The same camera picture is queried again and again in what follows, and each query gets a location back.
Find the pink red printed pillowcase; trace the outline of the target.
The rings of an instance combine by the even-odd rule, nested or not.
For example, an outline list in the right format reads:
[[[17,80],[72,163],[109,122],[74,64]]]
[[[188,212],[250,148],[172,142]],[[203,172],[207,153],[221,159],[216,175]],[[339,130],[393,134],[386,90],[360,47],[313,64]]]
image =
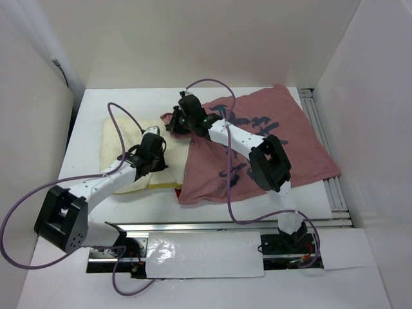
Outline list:
[[[284,86],[206,104],[185,92],[161,119],[170,134],[191,140],[183,205],[245,200],[340,174]]]

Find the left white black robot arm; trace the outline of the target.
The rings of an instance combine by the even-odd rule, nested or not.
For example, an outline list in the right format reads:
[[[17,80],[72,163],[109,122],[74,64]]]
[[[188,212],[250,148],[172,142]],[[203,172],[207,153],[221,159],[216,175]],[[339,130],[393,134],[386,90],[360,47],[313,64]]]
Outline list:
[[[80,247],[104,247],[113,257],[127,249],[127,233],[110,222],[95,223],[90,212],[105,199],[149,173],[167,168],[163,137],[146,133],[141,144],[134,145],[102,172],[69,188],[52,187],[45,197],[34,231],[65,253]]]

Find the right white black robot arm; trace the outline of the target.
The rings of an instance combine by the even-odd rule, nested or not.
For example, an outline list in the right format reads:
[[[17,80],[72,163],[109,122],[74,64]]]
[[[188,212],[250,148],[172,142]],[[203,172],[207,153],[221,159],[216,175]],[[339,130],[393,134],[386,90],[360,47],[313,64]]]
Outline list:
[[[201,106],[198,97],[188,91],[180,92],[178,104],[173,107],[171,121],[165,126],[170,133],[192,133],[204,140],[227,148],[228,168],[231,154],[236,152],[247,158],[252,179],[258,187],[270,193],[279,210],[254,220],[236,220],[227,193],[229,216],[238,225],[259,222],[277,216],[281,245],[287,252],[296,252],[308,233],[304,217],[296,209],[290,191],[291,163],[278,137],[255,135],[234,126],[222,116],[210,113]]]

